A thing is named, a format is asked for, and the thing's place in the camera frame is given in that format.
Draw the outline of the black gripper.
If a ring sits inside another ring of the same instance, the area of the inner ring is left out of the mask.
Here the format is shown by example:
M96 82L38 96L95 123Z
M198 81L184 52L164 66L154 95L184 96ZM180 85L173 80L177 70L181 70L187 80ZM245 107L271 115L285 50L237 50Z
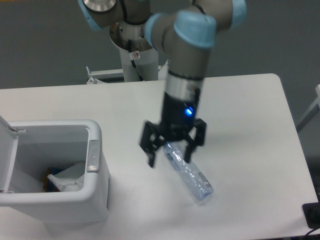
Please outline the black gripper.
M144 122L139 146L148 157L148 165L153 168L157 150L166 142L186 140L184 161L189 163L193 151L205 143L207 123L195 118L200 98L200 91L195 92L195 99L181 100L164 93L160 124Z

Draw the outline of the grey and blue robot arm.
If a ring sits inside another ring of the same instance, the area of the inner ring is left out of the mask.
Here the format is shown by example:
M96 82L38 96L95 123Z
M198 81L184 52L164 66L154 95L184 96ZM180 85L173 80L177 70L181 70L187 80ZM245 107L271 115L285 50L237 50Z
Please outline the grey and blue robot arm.
M247 16L243 0L193 0L176 13L151 12L148 0L80 0L93 30L120 27L119 40L133 53L154 49L169 59L161 119L146 121L140 147L154 165L166 142L185 141L184 160L205 142L206 123L196 117L201 88L215 37L234 28Z

